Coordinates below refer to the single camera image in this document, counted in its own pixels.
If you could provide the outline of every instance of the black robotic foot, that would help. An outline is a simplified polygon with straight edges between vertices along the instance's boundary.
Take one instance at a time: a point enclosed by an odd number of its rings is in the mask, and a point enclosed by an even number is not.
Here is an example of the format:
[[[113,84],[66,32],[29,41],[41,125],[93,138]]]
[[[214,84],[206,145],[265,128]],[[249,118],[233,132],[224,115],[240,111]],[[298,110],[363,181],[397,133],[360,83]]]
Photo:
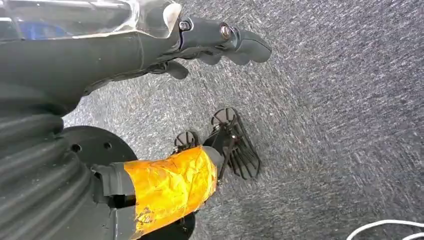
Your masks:
[[[243,179],[255,178],[261,161],[253,148],[240,116],[233,108],[217,111],[210,123],[213,131],[203,145],[215,148],[224,156],[224,164],[218,179],[221,179],[228,164],[235,175]]]
[[[185,131],[176,136],[173,141],[174,150],[172,154],[177,154],[187,149],[199,146],[199,137],[193,131]]]

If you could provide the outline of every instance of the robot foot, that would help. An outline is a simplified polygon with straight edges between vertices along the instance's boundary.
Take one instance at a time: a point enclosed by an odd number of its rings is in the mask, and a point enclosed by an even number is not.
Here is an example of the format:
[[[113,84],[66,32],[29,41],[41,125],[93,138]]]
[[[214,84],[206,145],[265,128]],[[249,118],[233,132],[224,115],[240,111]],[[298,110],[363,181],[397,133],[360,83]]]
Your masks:
[[[227,165],[235,175],[245,180],[255,178],[259,173],[261,160],[237,111],[223,108],[213,115],[210,123],[213,130],[203,145],[216,149],[224,157],[218,179],[223,177]]]

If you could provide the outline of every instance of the screw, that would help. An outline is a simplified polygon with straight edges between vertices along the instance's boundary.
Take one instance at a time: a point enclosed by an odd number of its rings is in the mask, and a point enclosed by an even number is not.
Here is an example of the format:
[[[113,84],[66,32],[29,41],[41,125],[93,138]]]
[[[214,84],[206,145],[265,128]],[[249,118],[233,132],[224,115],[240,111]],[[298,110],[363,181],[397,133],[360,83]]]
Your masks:
[[[221,36],[224,39],[229,39],[231,36],[230,27],[225,22],[221,23],[221,28],[219,29],[219,32],[221,33]]]
[[[181,31],[188,31],[192,28],[188,21],[180,21],[178,26]]]

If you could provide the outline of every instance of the black plastic part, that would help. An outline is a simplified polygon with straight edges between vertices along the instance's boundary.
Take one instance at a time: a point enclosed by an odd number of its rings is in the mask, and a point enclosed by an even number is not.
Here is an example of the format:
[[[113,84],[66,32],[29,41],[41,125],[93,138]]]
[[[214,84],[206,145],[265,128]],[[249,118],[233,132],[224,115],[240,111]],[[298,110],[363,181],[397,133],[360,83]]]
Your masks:
[[[176,136],[173,141],[174,152],[172,154],[177,154],[187,149],[191,149],[199,146],[199,137],[193,131],[181,132]]]
[[[196,217],[192,212],[178,221],[142,236],[139,240],[188,240],[192,236],[195,226]]]
[[[260,158],[253,148],[239,114],[233,108],[217,111],[211,121],[213,131],[203,145],[215,148],[225,157],[221,179],[228,163],[235,175],[243,179],[255,178],[260,170]]]
[[[69,149],[88,167],[137,160],[136,154],[121,138],[110,131],[93,126],[65,128]]]

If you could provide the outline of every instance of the black wheel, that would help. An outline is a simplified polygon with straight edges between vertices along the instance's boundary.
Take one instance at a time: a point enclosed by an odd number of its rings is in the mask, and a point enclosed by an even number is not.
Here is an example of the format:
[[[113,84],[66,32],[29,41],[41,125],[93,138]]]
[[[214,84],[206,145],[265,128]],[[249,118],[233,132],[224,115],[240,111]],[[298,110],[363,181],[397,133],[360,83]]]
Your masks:
[[[199,146],[199,138],[193,131],[185,131],[176,136],[173,141],[174,151],[172,154],[177,154],[182,151]]]

